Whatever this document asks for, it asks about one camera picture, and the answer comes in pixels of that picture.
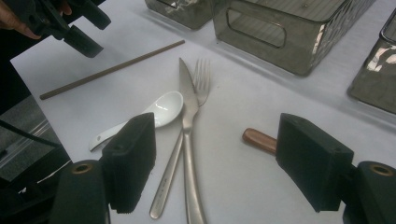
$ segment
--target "fork handle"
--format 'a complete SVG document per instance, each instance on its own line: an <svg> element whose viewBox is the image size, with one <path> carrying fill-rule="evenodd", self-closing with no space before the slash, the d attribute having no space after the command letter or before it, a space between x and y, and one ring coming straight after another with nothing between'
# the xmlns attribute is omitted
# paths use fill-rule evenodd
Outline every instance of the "fork handle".
<svg viewBox="0 0 396 224"><path fill-rule="evenodd" d="M206 224L204 209L198 190L195 165L192 153L191 131L183 134L184 146L184 188L186 212L189 224Z"/></svg>
<svg viewBox="0 0 396 224"><path fill-rule="evenodd" d="M154 200L152 201L152 205L149 210L149 215L154 219L159 218L163 213L163 208L165 207L166 199L168 197L169 189L171 188L173 176L176 170L182 142L183 130L181 130L180 135L178 136L171 157L169 158L169 162L166 165L165 171L163 172L163 178L161 179L160 186L158 186L157 192L155 193Z"/></svg>

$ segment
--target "spoon bowl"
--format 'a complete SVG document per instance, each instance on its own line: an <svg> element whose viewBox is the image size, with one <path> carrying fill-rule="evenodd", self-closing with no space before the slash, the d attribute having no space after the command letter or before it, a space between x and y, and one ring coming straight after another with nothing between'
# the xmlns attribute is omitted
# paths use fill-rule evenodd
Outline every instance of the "spoon bowl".
<svg viewBox="0 0 396 224"><path fill-rule="evenodd" d="M180 114L182 108L183 96L181 93L169 91L152 103L142 114L153 112L155 127L159 128L174 120ZM117 134L127 122L128 120L97 134L90 142L90 151L93 151L101 143Z"/></svg>

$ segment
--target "knife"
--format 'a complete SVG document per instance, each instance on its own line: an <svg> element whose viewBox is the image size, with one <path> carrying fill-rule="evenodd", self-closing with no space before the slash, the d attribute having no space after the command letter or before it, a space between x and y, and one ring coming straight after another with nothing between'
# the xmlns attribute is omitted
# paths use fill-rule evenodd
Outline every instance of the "knife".
<svg viewBox="0 0 396 224"><path fill-rule="evenodd" d="M204 209L198 190L192 152L191 131L195 114L198 112L198 99L195 95L189 69L179 58L180 92L183 95L183 149L184 149L184 188L186 212L189 224L206 224Z"/></svg>

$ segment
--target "metal container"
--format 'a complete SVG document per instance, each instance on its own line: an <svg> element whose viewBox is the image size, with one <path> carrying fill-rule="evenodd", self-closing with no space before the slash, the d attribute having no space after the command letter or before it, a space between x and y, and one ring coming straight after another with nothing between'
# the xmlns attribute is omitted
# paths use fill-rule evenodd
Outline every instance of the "metal container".
<svg viewBox="0 0 396 224"><path fill-rule="evenodd" d="M396 114L396 9L382 28L348 93L366 104Z"/></svg>
<svg viewBox="0 0 396 224"><path fill-rule="evenodd" d="M212 19L210 0L145 0L149 9L192 30Z"/></svg>
<svg viewBox="0 0 396 224"><path fill-rule="evenodd" d="M308 76L374 0L213 0L216 36Z"/></svg>

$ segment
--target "white spoon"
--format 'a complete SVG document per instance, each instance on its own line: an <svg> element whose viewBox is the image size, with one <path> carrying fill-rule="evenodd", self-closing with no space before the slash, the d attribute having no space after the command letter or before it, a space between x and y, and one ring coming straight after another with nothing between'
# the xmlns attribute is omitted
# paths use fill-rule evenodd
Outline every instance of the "white spoon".
<svg viewBox="0 0 396 224"><path fill-rule="evenodd" d="M155 127L159 128L174 120L182 108L183 96L181 93L178 91L169 91L158 98L158 100L143 111L142 114L153 112ZM128 120L96 135L90 142L90 151L118 133L127 122Z"/></svg>

